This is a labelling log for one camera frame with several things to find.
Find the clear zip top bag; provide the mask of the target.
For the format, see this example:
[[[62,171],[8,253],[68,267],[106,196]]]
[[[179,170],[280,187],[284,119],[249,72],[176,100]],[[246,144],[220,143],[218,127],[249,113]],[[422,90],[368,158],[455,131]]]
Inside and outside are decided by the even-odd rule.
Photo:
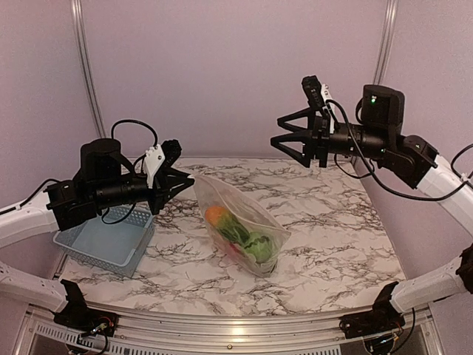
[[[197,197],[198,206],[204,218],[208,234],[216,247],[248,272],[258,277],[271,275],[276,268],[283,245],[290,238],[290,232],[281,226],[254,199],[246,196],[230,184],[206,175],[196,175],[194,178],[194,192]],[[252,256],[246,253],[245,257],[238,257],[233,254],[228,247],[228,244],[231,242],[224,238],[205,219],[205,211],[210,206],[225,207],[250,233],[255,231],[271,237],[276,249],[276,255],[266,263],[257,263]]]

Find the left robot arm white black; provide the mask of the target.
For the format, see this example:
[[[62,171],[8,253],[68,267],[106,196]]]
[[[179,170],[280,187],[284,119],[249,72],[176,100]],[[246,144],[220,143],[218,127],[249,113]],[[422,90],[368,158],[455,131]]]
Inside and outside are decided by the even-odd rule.
[[[66,231],[97,217],[104,209],[147,202],[153,215],[191,187],[192,175],[174,169],[182,152],[178,141],[148,148],[143,172],[121,153],[113,138],[81,147],[81,167],[71,180],[53,182],[32,197],[1,212],[1,247],[38,234]]]

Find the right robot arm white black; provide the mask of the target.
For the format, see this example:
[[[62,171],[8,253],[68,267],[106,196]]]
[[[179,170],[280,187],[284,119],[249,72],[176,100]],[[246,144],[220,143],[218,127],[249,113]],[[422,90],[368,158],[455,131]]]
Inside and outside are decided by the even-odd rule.
[[[381,85],[366,84],[355,109],[356,124],[339,123],[335,111],[341,105],[331,99],[317,77],[306,77],[302,89],[308,107],[278,118],[286,134],[271,138],[272,147],[301,165],[318,161],[327,165],[329,155],[357,156],[375,177],[371,160],[388,169],[406,185],[421,192],[422,202],[439,203],[467,231],[472,230],[472,176],[461,175],[454,164],[418,135],[401,133],[404,94]],[[366,324],[382,331],[394,319],[418,305],[472,292],[472,248],[440,268],[413,280],[384,287]]]

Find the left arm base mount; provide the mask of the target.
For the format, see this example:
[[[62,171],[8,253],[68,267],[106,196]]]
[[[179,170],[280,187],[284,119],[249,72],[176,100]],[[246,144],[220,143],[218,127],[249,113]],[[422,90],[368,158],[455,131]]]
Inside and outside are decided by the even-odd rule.
[[[54,322],[82,331],[87,336],[101,333],[112,337],[118,323],[119,316],[111,311],[90,308],[78,286],[78,284],[61,280],[60,284],[66,291],[66,305],[55,311]]]

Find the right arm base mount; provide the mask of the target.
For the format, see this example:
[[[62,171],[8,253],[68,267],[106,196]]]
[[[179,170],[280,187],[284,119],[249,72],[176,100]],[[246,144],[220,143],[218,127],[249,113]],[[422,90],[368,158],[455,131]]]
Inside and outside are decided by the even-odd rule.
[[[345,314],[339,318],[339,328],[346,339],[365,337],[404,326],[405,320],[391,305],[392,292],[399,282],[387,284],[381,289],[368,311]]]

